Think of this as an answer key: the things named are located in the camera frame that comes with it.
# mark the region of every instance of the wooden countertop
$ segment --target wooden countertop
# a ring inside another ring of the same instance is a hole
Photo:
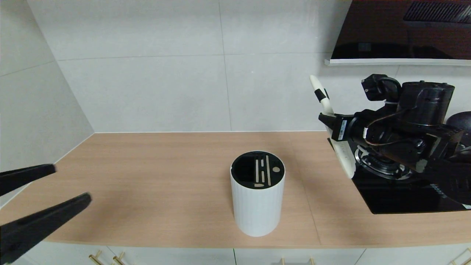
[[[234,221],[229,167],[265,150],[286,165],[282,217],[252,238]],[[325,132],[94,134],[0,210],[0,224],[89,191],[48,241],[137,247],[355,248],[471,242],[471,212],[373,215]]]

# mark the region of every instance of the gold cabinet handle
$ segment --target gold cabinet handle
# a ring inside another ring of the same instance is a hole
[[[310,262],[311,265],[315,265],[314,264],[314,259],[312,257],[309,259],[309,262]],[[284,257],[281,258],[281,265],[284,265]]]
[[[114,257],[113,257],[113,260],[116,261],[116,263],[117,263],[118,265],[126,265],[126,264],[124,264],[123,261],[122,261],[122,257],[123,257],[123,256],[124,256],[124,252],[121,252],[121,254],[119,255],[119,257],[114,256]]]
[[[101,254],[101,250],[98,251],[97,255],[94,256],[94,255],[90,255],[89,256],[89,259],[91,259],[91,261],[93,261],[96,265],[103,265],[103,263],[101,263],[99,260],[98,260],[98,257],[100,256]]]
[[[466,249],[459,257],[461,257],[462,255],[464,255],[464,254],[467,253],[467,252],[470,252],[470,253],[471,253],[471,248]],[[456,260],[459,259],[459,257],[457,257],[456,259],[452,260],[452,261],[451,261],[451,264],[452,264],[452,265],[458,265],[458,264],[456,264]],[[468,259],[467,259],[464,263],[462,263],[461,265],[471,265],[471,257],[468,258]]]

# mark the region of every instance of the gas stove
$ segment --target gas stove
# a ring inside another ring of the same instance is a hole
[[[354,152],[356,171],[353,183],[373,214],[464,211],[471,206],[457,203],[440,188],[418,178],[407,167],[369,154],[349,142]]]

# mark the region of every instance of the white label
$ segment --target white label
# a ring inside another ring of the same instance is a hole
[[[340,126],[339,141],[343,139],[343,134],[345,133],[345,127],[347,127],[347,121],[342,121],[342,126]]]

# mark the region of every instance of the backsplash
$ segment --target backsplash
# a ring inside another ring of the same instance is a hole
[[[324,130],[309,74],[339,113],[381,106],[372,73],[455,85],[448,115],[469,110],[471,67],[325,66],[347,0],[28,3],[98,133]]]

